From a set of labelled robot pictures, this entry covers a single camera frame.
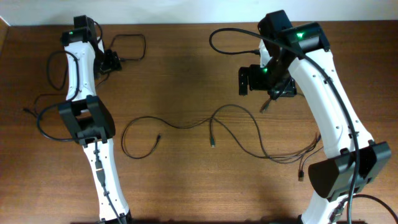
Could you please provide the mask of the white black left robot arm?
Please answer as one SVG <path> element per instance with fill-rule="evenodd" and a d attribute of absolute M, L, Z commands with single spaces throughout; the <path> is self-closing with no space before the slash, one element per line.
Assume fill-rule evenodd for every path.
<path fill-rule="evenodd" d="M 95 22 L 76 16 L 74 28 L 63 32 L 61 54 L 68 61 L 66 100 L 54 104 L 70 133 L 69 141 L 82 146 L 90 163 L 99 201 L 100 223 L 132 223 L 114 161 L 116 128 L 113 117 L 96 94 L 99 75 L 121 70 L 116 52 L 104 49 Z"/>

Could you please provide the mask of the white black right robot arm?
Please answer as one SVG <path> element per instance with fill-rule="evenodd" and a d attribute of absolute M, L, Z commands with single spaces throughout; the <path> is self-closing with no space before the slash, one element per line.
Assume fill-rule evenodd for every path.
<path fill-rule="evenodd" d="M 261 62 L 239 70 L 239 94 L 264 90 L 271 99 L 294 95 L 300 86 L 317 122 L 326 159 L 308 168 L 314 189 L 299 223 L 336 223 L 351 210 L 353 197 L 391 158 L 386 142 L 374 142 L 357 117 L 335 70 L 321 26 L 293 26 L 284 11 L 268 13 L 257 26 Z"/>

